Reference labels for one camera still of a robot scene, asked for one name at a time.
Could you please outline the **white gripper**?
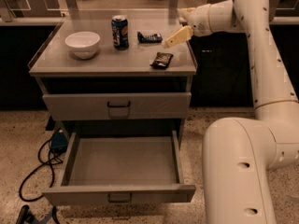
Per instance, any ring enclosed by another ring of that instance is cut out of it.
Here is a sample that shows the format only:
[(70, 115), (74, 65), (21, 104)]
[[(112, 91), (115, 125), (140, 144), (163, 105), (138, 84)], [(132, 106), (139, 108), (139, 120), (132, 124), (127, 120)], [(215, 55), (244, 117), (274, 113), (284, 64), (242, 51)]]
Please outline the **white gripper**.
[(211, 35), (212, 31), (209, 25), (209, 9), (211, 5), (199, 7), (186, 7), (178, 9), (178, 18), (181, 23), (189, 25), (181, 27), (174, 34), (170, 35), (164, 41), (165, 48), (174, 47), (180, 43), (186, 42), (195, 36)]

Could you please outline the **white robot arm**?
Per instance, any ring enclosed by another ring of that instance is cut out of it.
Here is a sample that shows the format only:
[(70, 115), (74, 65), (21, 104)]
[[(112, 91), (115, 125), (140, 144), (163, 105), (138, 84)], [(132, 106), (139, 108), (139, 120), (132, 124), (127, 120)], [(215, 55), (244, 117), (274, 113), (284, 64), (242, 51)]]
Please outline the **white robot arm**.
[(186, 24), (166, 48), (216, 32), (243, 32), (248, 42), (255, 117), (219, 119), (206, 130), (206, 223), (277, 224), (267, 173), (298, 159), (299, 101), (270, 31), (269, 0), (227, 0), (178, 14)]

